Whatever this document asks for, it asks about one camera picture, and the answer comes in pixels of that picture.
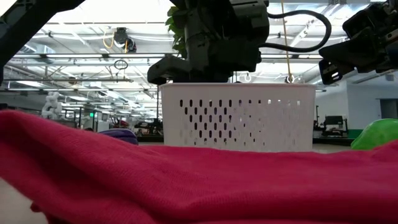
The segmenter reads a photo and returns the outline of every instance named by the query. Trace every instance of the green object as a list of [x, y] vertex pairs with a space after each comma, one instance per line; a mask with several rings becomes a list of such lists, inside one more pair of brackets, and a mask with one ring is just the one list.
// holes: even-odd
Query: green object
[[363, 129], [349, 129], [348, 130], [348, 138], [356, 139], [361, 135], [362, 132], [363, 132]]
[[187, 59], [187, 50], [185, 48], [185, 31], [183, 27], [178, 27], [174, 23], [173, 16], [185, 14], [185, 11], [179, 10], [177, 7], [172, 6], [170, 10], [167, 12], [167, 16], [169, 17], [165, 25], [169, 27], [169, 31], [174, 33], [174, 42], [173, 42], [173, 49], [181, 55], [182, 58]]
[[371, 150], [398, 139], [398, 119], [381, 119], [369, 124], [351, 143], [354, 150]]

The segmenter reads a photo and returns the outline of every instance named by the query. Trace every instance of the yellow cable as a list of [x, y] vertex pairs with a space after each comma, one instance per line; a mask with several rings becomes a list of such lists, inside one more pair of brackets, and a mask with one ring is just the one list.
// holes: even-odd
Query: yellow cable
[[103, 40], [104, 46], [105, 46], [107, 49], [111, 49], [111, 48], [113, 47], [113, 42], [114, 42], [114, 32], [113, 32], [113, 34], [112, 34], [112, 44], [111, 44], [111, 46], [109, 46], [109, 45], [106, 44], [106, 42], [105, 42], [105, 36], [106, 36], [106, 31], [104, 32], [104, 38], [103, 38], [102, 40]]
[[[282, 14], [285, 14], [285, 8], [284, 8], [284, 0], [280, 0], [280, 3], [282, 4]], [[284, 23], [284, 32], [285, 32], [285, 45], [287, 46], [287, 32], [286, 32], [286, 22], [285, 18], [283, 18], [283, 23]], [[289, 51], [286, 50], [286, 59], [287, 59], [287, 70], [289, 73], [289, 82], [293, 82], [293, 76], [292, 72], [290, 71], [290, 59], [289, 59]]]

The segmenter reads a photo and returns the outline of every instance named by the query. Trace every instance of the black cable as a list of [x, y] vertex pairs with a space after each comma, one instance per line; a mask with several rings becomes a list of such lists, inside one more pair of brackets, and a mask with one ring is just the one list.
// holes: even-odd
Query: black cable
[[289, 46], [285, 46], [285, 45], [281, 45], [281, 44], [264, 43], [264, 44], [261, 44], [259, 47], [268, 47], [268, 48], [272, 48], [272, 49], [285, 50], [285, 51], [295, 52], [295, 53], [313, 52], [314, 50], [318, 50], [321, 47], [323, 47], [328, 42], [330, 35], [331, 35], [330, 21], [324, 15], [317, 13], [317, 12], [309, 11], [309, 10], [297, 10], [297, 11], [287, 12], [285, 14], [276, 14], [276, 15], [268, 13], [268, 17], [270, 17], [271, 19], [283, 19], [288, 16], [296, 16], [296, 15], [302, 15], [302, 14], [316, 17], [326, 26], [325, 36], [319, 44], [317, 44], [313, 47], [298, 48], [298, 47], [289, 47]]

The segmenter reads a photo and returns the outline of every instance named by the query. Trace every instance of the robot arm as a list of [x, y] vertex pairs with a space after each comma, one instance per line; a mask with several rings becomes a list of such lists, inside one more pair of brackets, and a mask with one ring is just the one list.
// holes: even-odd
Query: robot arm
[[354, 69], [381, 73], [398, 68], [397, 8], [398, 0], [373, 3], [343, 24], [349, 40], [319, 50], [323, 84], [335, 83]]

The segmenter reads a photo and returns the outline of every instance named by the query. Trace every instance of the ceiling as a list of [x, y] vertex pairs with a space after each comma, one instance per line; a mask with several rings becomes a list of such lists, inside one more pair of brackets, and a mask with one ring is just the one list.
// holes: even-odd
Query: ceiling
[[[323, 13], [333, 25], [331, 39], [327, 45], [337, 44], [345, 40], [346, 36], [341, 28], [347, 18], [364, 9], [369, 1], [352, 0], [345, 5], [328, 5], [328, 1], [285, 1], [285, 12], [298, 9], [308, 9]], [[120, 103], [131, 108], [132, 103], [141, 105], [136, 115], [154, 116], [156, 108], [156, 89], [146, 80], [146, 73], [151, 64], [156, 63], [164, 53], [175, 53], [172, 50], [173, 34], [167, 31], [164, 22], [167, 11], [172, 3], [167, 0], [86, 0], [81, 6], [72, 11], [55, 15], [43, 28], [27, 43], [29, 46], [47, 46], [57, 54], [68, 54], [68, 58], [53, 58], [52, 65], [38, 62], [31, 58], [15, 57], [9, 62], [6, 78], [46, 78], [66, 79], [102, 79], [101, 82], [42, 82], [49, 88], [88, 88], [96, 86], [105, 89], [132, 89], [134, 91], [114, 91], [115, 94], [99, 96], [97, 93], [79, 92], [88, 100], [77, 101]], [[282, 12], [281, 4], [271, 1], [268, 11], [273, 14]], [[285, 44], [283, 21], [270, 19], [271, 30], [267, 42]], [[129, 66], [118, 73], [111, 65], [117, 58], [77, 58], [75, 54], [122, 54], [123, 49], [112, 46], [107, 48], [104, 41], [110, 45], [113, 30], [117, 27], [127, 27], [129, 35], [137, 44], [137, 53], [145, 54], [140, 58], [125, 59]], [[321, 41], [325, 27], [310, 16], [293, 16], [286, 18], [287, 44], [295, 47], [310, 47]], [[288, 75], [288, 66], [284, 51], [275, 49], [261, 49], [264, 54], [263, 62], [257, 66], [256, 72], [239, 72], [238, 80], [249, 83], [281, 83]], [[311, 82], [319, 76], [317, 52], [311, 58], [290, 61], [290, 70], [296, 80]], [[21, 83], [11, 83], [11, 88], [35, 88]]]

